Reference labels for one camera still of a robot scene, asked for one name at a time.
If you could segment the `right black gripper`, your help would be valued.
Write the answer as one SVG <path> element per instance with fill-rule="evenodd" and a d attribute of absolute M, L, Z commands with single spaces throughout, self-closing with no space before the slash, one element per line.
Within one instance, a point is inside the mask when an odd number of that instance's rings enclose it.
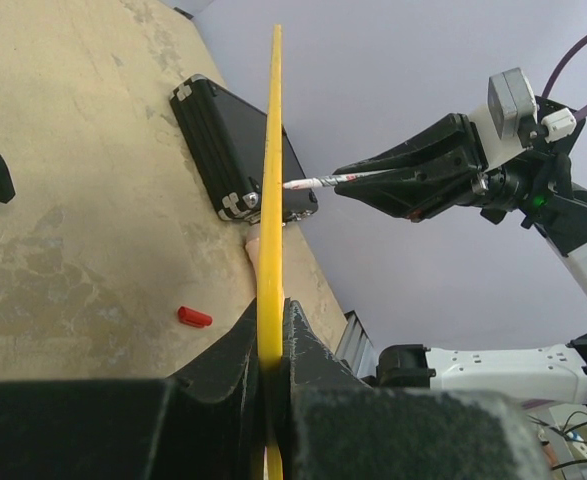
<path fill-rule="evenodd" d="M 549 129 L 531 118 L 524 143 L 515 135 L 498 138 L 489 107 L 469 116 L 449 113 L 410 139 L 376 156 L 343 166 L 337 175 L 356 174 L 335 193 L 358 200 L 394 218 L 422 218 L 455 192 L 493 224 L 522 210 L 537 214 L 557 191 L 567 193 L 570 153 L 585 126 L 549 142 Z"/>

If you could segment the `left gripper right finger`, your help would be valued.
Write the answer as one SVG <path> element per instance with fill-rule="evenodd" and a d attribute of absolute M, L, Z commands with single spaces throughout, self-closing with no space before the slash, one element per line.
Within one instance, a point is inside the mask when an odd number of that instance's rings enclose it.
<path fill-rule="evenodd" d="M 301 304 L 284 313 L 287 479 L 545 479 L 548 464 L 518 405 L 486 391 L 370 387 L 314 334 Z"/>

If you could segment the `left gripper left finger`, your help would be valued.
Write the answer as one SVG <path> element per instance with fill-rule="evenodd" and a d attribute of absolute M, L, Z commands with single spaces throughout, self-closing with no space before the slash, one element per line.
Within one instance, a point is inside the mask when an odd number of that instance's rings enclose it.
<path fill-rule="evenodd" d="M 165 378 L 0 382 L 0 479 L 257 479 L 256 309 Z"/>

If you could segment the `red whiteboard marker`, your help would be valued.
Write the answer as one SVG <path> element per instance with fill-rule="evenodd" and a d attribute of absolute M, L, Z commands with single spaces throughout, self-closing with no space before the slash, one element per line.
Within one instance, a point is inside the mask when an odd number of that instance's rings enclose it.
<path fill-rule="evenodd" d="M 339 184 L 349 183 L 359 178 L 387 173 L 387 170 L 326 175 L 320 177 L 304 178 L 290 180 L 285 182 L 282 187 L 284 190 L 307 190 L 314 188 L 332 188 Z"/>

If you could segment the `red marker cap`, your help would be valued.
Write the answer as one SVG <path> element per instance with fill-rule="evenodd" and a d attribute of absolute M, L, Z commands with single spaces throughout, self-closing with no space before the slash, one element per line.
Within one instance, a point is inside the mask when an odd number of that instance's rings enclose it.
<path fill-rule="evenodd" d="M 177 309 L 177 318 L 181 324 L 194 328 L 206 328 L 213 323 L 213 319 L 210 315 L 190 309 L 186 306 L 180 306 Z"/>

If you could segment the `yellow framed whiteboard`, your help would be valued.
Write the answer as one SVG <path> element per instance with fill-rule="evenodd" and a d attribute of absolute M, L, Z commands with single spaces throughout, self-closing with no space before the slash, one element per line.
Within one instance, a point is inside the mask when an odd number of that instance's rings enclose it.
<path fill-rule="evenodd" d="M 282 192 L 282 26 L 276 24 L 272 35 L 257 270 L 257 353 L 264 385 L 266 469 L 270 479 L 284 477 L 274 421 L 276 377 L 283 356 Z"/>

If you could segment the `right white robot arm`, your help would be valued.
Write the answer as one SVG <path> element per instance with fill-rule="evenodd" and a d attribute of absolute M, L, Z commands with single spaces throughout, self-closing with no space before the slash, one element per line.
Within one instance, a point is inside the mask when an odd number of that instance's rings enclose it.
<path fill-rule="evenodd" d="M 419 223 L 471 207 L 492 224 L 520 211 L 587 296 L 587 189 L 570 154 L 584 126 L 576 110 L 535 97 L 511 138 L 492 111 L 450 113 L 409 140 L 341 167 L 338 194 Z M 587 333 L 565 343 L 510 350 L 393 345 L 379 356 L 376 387 L 490 390 L 523 402 L 587 406 Z"/>

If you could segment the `pink toy microphone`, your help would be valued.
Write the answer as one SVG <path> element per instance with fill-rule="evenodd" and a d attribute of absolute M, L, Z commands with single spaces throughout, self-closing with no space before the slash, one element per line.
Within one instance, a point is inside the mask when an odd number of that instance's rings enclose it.
<path fill-rule="evenodd" d="M 259 252 L 260 252 L 260 224 L 251 225 L 245 236 L 244 249 L 254 271 L 254 277 L 258 278 L 259 273 Z"/>

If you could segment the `black hard case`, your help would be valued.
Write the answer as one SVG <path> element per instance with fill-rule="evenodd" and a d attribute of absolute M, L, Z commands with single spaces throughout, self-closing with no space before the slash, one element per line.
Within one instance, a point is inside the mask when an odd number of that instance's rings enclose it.
<path fill-rule="evenodd" d="M 174 88 L 169 103 L 218 217 L 257 223 L 266 113 L 201 74 Z"/>

